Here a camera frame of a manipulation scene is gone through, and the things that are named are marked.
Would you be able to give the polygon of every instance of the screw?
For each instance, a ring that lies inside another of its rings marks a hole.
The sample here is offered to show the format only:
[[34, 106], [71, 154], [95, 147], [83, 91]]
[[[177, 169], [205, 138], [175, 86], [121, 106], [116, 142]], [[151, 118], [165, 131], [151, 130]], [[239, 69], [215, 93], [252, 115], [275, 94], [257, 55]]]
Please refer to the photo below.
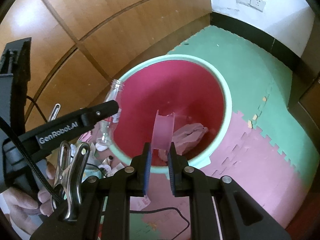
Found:
[[194, 170], [195, 170], [195, 168], [191, 167], [191, 166], [184, 167], [184, 171], [187, 173], [192, 173], [192, 172], [194, 172]]
[[134, 172], [134, 167], [131, 167], [131, 166], [125, 167], [125, 168], [124, 168], [124, 171], [125, 171], [126, 173]]
[[231, 179], [231, 177], [229, 177], [229, 176], [223, 176], [223, 177], [222, 177], [222, 181], [223, 181], [224, 183], [230, 183], [230, 182], [232, 181], [232, 179]]
[[96, 180], [97, 180], [97, 177], [96, 177], [96, 176], [89, 176], [89, 177], [87, 178], [87, 181], [88, 181], [89, 183], [94, 183]]

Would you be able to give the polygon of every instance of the pink foam mat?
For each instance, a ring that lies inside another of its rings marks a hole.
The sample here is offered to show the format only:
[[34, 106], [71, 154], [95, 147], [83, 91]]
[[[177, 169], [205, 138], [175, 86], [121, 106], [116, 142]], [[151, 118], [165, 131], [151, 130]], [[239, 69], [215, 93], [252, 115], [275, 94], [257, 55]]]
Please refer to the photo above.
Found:
[[[211, 164], [201, 170], [208, 176], [231, 176], [244, 188], [280, 225], [289, 224], [301, 206], [307, 189], [295, 167], [280, 155], [278, 146], [270, 145], [270, 138], [263, 138], [261, 129], [248, 128], [241, 112], [232, 113], [228, 131], [215, 152]], [[177, 207], [190, 219], [188, 198], [174, 198], [164, 174], [151, 174], [148, 196], [151, 204], [145, 210]], [[185, 221], [176, 211], [146, 214], [144, 222], [161, 232], [160, 237], [171, 239], [183, 228]], [[189, 239], [186, 230], [176, 239]]]

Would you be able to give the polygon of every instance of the bottle label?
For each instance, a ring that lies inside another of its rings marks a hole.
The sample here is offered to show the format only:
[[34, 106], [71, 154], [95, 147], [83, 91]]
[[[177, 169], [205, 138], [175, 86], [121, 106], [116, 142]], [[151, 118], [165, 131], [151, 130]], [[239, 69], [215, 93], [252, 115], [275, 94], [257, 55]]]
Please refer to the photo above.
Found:
[[114, 114], [113, 117], [113, 121], [112, 122], [119, 122], [119, 118], [120, 118], [120, 114], [121, 114], [121, 109], [119, 108], [118, 113]]

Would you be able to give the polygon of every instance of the plastic bottle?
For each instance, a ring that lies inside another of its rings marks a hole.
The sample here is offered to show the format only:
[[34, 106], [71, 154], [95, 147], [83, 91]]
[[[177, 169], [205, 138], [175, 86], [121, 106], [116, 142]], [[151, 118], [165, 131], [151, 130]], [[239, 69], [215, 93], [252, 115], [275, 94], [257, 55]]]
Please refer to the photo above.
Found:
[[109, 147], [113, 142], [113, 133], [118, 125], [121, 114], [121, 91], [123, 87], [124, 85], [122, 81], [114, 79], [111, 89], [103, 101], [107, 102], [110, 100], [115, 100], [119, 105], [119, 111], [113, 116], [110, 116], [99, 122], [99, 131], [96, 142], [100, 145]]

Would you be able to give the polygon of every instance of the crumpled plastic bag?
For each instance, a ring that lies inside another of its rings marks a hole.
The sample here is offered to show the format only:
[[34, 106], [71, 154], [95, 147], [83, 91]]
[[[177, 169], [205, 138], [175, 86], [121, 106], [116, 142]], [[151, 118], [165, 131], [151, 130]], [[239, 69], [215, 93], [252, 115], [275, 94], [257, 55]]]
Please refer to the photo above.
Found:
[[[186, 124], [176, 130], [172, 135], [172, 141], [176, 147], [177, 154], [183, 155], [193, 149], [207, 131], [208, 128], [200, 123]], [[161, 160], [168, 161], [165, 150], [159, 150], [158, 156]]]

